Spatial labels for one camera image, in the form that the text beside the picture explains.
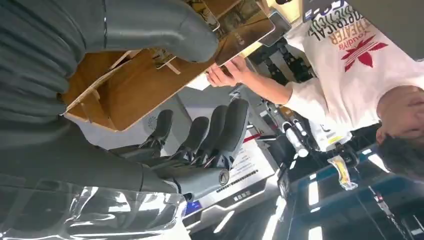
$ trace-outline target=graphic print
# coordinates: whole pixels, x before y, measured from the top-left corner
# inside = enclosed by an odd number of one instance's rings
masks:
[[[361,40],[354,48],[347,49],[347,54],[341,60],[346,60],[344,63],[344,72],[346,73],[358,60],[363,65],[373,67],[373,57],[370,52],[377,51],[387,47],[388,45],[383,42],[372,41],[374,36]]]

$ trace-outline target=person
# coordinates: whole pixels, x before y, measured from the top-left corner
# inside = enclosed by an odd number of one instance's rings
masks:
[[[424,62],[406,55],[343,1],[294,27],[287,42],[304,51],[316,78],[286,86],[248,69],[240,56],[207,70],[214,87],[242,83],[319,124],[349,131],[381,122],[378,153],[392,172],[424,176]]]

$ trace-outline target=blue object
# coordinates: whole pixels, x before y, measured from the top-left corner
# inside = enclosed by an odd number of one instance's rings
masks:
[[[188,202],[187,208],[185,209],[185,216],[192,214],[201,208],[202,208],[202,205],[200,204],[199,201]]]

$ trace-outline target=dark hair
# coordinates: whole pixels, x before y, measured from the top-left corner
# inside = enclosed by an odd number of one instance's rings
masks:
[[[413,139],[386,136],[377,154],[394,174],[424,180],[424,145]]]

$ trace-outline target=human hand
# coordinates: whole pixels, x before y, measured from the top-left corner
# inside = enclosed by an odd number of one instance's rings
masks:
[[[252,72],[246,65],[246,61],[241,56],[236,56],[225,64],[228,72],[216,63],[206,70],[207,80],[213,87],[234,87],[238,83],[242,83],[245,78]]]

